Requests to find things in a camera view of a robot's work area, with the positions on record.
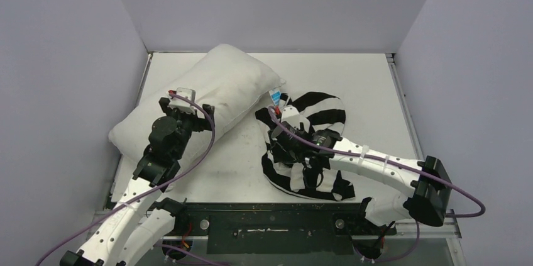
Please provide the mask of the black white striped pillowcase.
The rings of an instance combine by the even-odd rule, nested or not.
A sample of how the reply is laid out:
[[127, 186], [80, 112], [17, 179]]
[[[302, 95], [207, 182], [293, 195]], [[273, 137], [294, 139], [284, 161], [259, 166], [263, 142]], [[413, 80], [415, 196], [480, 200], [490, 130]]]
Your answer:
[[340, 170], [304, 164], [315, 133], [326, 131], [342, 135], [346, 110], [342, 100], [325, 92], [281, 93], [276, 117], [286, 106], [297, 111], [297, 124], [291, 133], [279, 128], [267, 106], [255, 111], [255, 119], [265, 142], [261, 157], [263, 175], [273, 187], [286, 194], [306, 199], [345, 201], [355, 197], [354, 185]]

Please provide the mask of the white pillow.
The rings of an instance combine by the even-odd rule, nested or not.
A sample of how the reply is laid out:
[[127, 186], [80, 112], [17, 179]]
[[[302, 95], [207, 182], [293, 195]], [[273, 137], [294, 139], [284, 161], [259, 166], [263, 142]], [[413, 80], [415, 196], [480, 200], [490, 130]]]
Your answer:
[[198, 105], [214, 106], [216, 138], [237, 125], [262, 96], [284, 85], [273, 69], [240, 49], [220, 44], [210, 50], [192, 68], [160, 86], [108, 134], [110, 142], [133, 162], [148, 145], [152, 123], [163, 116], [158, 101], [168, 91], [179, 87], [195, 91]]

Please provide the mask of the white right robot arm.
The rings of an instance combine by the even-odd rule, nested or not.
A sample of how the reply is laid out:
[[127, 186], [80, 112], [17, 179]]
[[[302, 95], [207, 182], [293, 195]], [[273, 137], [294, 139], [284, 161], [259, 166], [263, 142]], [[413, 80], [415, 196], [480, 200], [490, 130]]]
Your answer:
[[371, 233], [379, 226], [401, 219], [440, 227], [444, 224], [451, 195], [451, 180], [441, 160], [404, 159], [358, 145], [329, 130], [313, 134], [290, 127], [275, 128], [270, 137], [291, 161], [305, 169], [351, 172], [380, 182], [397, 192], [392, 197], [367, 197], [356, 215], [357, 228]]

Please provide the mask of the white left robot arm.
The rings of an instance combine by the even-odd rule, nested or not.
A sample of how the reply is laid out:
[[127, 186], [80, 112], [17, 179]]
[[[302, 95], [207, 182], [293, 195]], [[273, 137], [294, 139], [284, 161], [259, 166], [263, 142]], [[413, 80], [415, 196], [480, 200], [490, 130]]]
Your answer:
[[161, 195], [176, 180], [180, 159], [193, 133], [216, 129], [214, 106], [171, 94], [159, 100], [164, 113], [148, 136], [148, 145], [123, 192], [94, 234], [76, 251], [67, 251], [60, 265], [134, 265], [157, 240], [187, 229], [184, 205]]

